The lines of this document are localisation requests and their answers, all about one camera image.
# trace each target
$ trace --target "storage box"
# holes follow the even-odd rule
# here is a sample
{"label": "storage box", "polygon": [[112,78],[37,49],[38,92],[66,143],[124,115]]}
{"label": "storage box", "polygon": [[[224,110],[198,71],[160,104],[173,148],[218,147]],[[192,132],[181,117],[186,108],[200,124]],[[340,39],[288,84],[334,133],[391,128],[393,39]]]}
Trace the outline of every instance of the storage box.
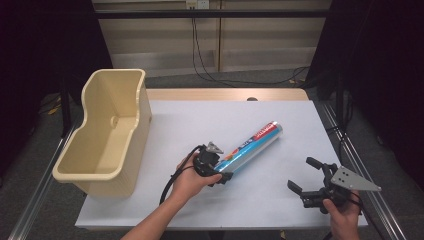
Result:
{"label": "storage box", "polygon": [[140,69],[94,72],[82,90],[84,120],[53,169],[88,195],[134,191],[152,112]]}

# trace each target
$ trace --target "human arm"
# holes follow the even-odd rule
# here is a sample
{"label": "human arm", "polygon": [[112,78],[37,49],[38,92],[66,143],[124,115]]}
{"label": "human arm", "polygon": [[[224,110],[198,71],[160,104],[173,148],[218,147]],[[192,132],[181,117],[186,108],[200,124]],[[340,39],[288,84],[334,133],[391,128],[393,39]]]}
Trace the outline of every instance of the human arm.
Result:
{"label": "human arm", "polygon": [[191,167],[195,156],[197,154],[193,154],[184,166],[190,168],[184,170],[175,180],[170,196],[149,216],[131,229],[122,240],[160,239],[172,218],[193,196],[197,195],[204,186],[214,184],[221,179],[221,174],[210,177],[199,176]]}
{"label": "human arm", "polygon": [[[358,192],[353,191],[351,200],[358,202]],[[341,208],[337,208],[330,199],[324,199],[324,207],[331,216],[331,232],[336,240],[359,240],[358,218],[360,208],[348,201]]]}

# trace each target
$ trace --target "human hand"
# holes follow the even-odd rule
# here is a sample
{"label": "human hand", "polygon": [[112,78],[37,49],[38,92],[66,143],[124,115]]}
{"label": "human hand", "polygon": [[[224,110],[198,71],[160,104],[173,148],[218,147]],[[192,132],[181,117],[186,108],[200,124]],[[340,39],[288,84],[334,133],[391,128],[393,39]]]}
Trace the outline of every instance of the human hand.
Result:
{"label": "human hand", "polygon": [[[352,191],[351,200],[359,202],[358,191]],[[360,208],[352,202],[346,202],[337,208],[330,199],[323,200],[324,207],[331,216],[331,232],[337,240],[359,240],[358,218]]]}
{"label": "human hand", "polygon": [[194,153],[184,166],[184,171],[175,180],[170,198],[187,202],[190,198],[197,195],[204,186],[214,184],[221,178],[221,174],[216,174],[210,177],[202,177],[193,168],[193,159],[198,155]]}

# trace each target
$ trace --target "forearm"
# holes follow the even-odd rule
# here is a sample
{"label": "forearm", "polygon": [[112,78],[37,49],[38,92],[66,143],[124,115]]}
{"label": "forearm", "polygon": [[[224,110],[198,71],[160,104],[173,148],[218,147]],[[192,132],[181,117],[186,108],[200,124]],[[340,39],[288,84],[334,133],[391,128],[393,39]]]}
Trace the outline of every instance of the forearm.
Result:
{"label": "forearm", "polygon": [[171,219],[184,207],[187,201],[170,196],[147,218],[141,221],[122,240],[156,240],[160,239]]}

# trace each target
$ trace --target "person's left hand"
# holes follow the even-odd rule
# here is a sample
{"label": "person's left hand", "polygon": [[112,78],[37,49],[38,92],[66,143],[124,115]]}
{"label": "person's left hand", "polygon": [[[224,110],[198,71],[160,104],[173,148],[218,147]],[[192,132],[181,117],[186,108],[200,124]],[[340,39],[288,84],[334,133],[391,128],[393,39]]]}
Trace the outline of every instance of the person's left hand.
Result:
{"label": "person's left hand", "polygon": [[198,155],[194,153],[185,164],[185,169],[180,176],[175,180],[170,198],[174,198],[180,201],[187,202],[190,198],[197,195],[203,187],[218,182],[221,178],[221,174],[216,174],[210,177],[202,177],[193,168],[193,159]]}

